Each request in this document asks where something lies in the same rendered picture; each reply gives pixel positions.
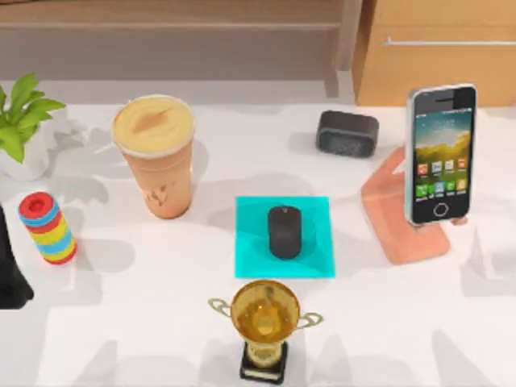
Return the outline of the black computer mouse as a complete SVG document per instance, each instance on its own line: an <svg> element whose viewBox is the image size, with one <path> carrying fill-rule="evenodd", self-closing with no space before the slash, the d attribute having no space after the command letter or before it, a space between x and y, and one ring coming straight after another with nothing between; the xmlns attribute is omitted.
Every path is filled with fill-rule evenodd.
<svg viewBox="0 0 516 387"><path fill-rule="evenodd" d="M302 212L295 206L274 206L268 211L268 245L277 258L295 258L302 250Z"/></svg>

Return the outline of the cyan mouse pad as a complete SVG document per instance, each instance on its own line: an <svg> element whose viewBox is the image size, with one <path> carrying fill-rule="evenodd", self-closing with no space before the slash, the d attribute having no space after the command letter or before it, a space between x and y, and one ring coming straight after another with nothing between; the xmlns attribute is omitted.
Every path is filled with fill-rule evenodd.
<svg viewBox="0 0 516 387"><path fill-rule="evenodd" d="M290 260L269 250L268 213L274 206L301 211L302 248ZM333 278L329 198L322 196L239 196L235 199L235 276L237 278Z"/></svg>

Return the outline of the orange drink cup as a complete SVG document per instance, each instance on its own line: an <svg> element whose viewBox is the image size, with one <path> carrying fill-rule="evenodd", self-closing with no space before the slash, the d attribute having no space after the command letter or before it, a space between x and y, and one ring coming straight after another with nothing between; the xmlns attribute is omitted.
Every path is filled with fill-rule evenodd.
<svg viewBox="0 0 516 387"><path fill-rule="evenodd" d="M194 117L187 104L160 94L132 99L114 117L112 138L151 213L171 219L189 209Z"/></svg>

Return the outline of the dark grey speaker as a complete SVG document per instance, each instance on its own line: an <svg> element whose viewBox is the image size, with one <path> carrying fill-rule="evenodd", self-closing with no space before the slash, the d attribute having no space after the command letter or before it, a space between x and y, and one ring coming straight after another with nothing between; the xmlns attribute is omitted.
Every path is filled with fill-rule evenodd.
<svg viewBox="0 0 516 387"><path fill-rule="evenodd" d="M379 127L372 116L325 110L318 121L315 145L332 155L369 158L377 147Z"/></svg>

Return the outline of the gold trophy with black base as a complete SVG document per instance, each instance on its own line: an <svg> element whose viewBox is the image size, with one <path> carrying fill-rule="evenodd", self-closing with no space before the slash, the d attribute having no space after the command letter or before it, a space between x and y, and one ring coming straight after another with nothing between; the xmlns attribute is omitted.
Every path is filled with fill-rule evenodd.
<svg viewBox="0 0 516 387"><path fill-rule="evenodd" d="M295 293L273 280L247 283L230 303L211 298L208 304L227 316L244 340L240 377L273 385L282 384L285 378L287 339L295 331L323 321L318 313L302 314Z"/></svg>

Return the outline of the salmon phone stand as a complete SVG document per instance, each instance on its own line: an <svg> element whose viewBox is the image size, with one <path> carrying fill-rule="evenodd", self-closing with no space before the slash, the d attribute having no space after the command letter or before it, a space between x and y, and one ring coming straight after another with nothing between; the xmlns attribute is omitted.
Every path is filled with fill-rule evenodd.
<svg viewBox="0 0 516 387"><path fill-rule="evenodd" d="M403 147L393 151L363 184L361 201L386 258L408 264L443 256L451 245L438 223L416 227L404 214L405 175L395 169L405 159Z"/></svg>

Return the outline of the wooden open shelf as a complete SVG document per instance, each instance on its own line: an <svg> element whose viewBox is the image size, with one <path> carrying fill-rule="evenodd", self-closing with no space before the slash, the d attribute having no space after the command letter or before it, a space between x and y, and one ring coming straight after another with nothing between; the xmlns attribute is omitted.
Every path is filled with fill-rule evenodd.
<svg viewBox="0 0 516 387"><path fill-rule="evenodd" d="M336 96L361 0L0 0L0 80L317 82Z"/></svg>

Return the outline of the silver smartphone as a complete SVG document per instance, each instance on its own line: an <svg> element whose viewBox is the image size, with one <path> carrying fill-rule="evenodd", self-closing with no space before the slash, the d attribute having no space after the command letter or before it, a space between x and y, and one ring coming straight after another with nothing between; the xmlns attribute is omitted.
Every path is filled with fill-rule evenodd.
<svg viewBox="0 0 516 387"><path fill-rule="evenodd" d="M416 89L407 98L405 216L413 225L468 214L476 103L472 84Z"/></svg>

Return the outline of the wooden cupboard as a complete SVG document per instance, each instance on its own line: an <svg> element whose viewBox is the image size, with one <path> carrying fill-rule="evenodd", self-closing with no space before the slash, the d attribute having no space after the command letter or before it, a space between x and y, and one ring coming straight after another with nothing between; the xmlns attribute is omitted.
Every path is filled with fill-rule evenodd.
<svg viewBox="0 0 516 387"><path fill-rule="evenodd" d="M412 89L471 83L479 106L516 104L516 47L397 47L393 40L516 41L516 0L363 0L352 62L359 106L403 106Z"/></svg>

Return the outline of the stack of coloured rings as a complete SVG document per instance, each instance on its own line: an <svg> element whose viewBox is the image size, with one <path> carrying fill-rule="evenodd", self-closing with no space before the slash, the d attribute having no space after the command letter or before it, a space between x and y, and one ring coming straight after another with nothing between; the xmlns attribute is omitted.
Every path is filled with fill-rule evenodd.
<svg viewBox="0 0 516 387"><path fill-rule="evenodd" d="M65 264L75 256L77 242L51 194L28 194L19 204L19 217L48 263Z"/></svg>

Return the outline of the green plant in white pot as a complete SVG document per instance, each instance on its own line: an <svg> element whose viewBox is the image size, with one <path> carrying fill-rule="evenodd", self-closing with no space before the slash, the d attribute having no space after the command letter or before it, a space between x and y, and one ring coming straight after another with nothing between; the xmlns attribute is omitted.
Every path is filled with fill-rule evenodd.
<svg viewBox="0 0 516 387"><path fill-rule="evenodd" d="M37 89L34 73L17 79L8 94L0 85L0 172L18 181L34 181L49 166L43 122L66 107Z"/></svg>

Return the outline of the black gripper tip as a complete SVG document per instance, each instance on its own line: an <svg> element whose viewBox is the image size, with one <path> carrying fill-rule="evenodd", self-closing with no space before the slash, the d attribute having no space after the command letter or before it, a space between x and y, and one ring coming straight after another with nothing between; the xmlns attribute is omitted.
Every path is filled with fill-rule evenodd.
<svg viewBox="0 0 516 387"><path fill-rule="evenodd" d="M0 310L22 309L34 295L15 260L4 210L0 205Z"/></svg>

